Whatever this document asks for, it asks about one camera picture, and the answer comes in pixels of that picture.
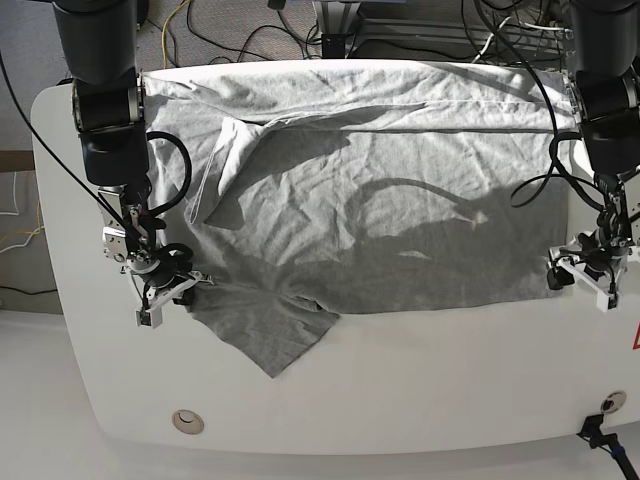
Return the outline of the grey T-shirt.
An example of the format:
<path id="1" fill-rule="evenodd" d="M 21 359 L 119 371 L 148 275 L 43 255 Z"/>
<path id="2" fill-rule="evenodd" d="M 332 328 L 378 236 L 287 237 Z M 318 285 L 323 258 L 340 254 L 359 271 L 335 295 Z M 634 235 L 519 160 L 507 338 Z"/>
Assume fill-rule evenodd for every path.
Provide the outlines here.
<path id="1" fill-rule="evenodd" d="M 148 73 L 153 131 L 191 156 L 165 239 L 209 281 L 189 315 L 276 377 L 347 314 L 551 296 L 566 186 L 537 193 L 561 75 L 320 61 Z"/>

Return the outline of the round beige table grommet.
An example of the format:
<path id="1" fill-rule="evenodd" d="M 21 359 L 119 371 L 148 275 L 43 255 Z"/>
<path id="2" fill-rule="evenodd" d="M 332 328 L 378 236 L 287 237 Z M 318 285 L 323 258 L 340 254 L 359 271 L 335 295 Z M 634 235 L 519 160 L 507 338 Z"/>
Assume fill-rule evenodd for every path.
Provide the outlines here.
<path id="1" fill-rule="evenodd" d="M 173 426 L 186 435 L 199 435 L 204 431 L 205 422 L 191 410 L 176 410 L 171 417 Z"/>

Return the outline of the red warning triangle sticker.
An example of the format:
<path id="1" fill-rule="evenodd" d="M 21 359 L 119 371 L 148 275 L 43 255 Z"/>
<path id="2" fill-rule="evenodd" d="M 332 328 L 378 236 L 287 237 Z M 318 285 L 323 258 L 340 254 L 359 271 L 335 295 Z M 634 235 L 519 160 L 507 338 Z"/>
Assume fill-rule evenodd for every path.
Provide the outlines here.
<path id="1" fill-rule="evenodd" d="M 640 324 L 639 323 L 638 323 L 638 327 L 637 327 L 637 330 L 636 330 L 636 333 L 635 333 L 632 349 L 633 350 L 639 350 L 640 349 Z"/>

